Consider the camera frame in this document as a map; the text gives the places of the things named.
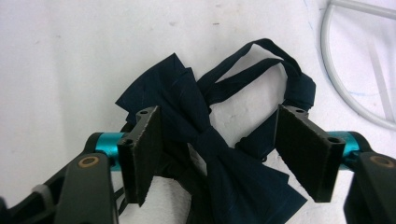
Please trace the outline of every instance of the navy blue bow tie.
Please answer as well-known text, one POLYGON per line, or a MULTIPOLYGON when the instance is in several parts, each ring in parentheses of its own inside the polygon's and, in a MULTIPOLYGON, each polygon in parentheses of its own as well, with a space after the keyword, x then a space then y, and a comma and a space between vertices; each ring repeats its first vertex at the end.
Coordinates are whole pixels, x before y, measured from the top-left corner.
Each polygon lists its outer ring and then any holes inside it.
POLYGON ((193 145, 206 162, 216 223, 284 223, 306 202, 288 185, 288 175, 262 165, 261 159, 274 149, 276 115, 242 139, 238 149, 228 147, 209 121, 210 105, 226 100, 278 63, 288 75, 284 105, 308 110, 314 102, 315 83, 268 39, 246 44, 198 82, 191 69, 173 54, 139 77, 117 101, 129 112, 127 121, 131 123, 141 109, 159 105, 164 138, 193 145), (216 82, 253 44, 283 60, 265 59, 216 82))

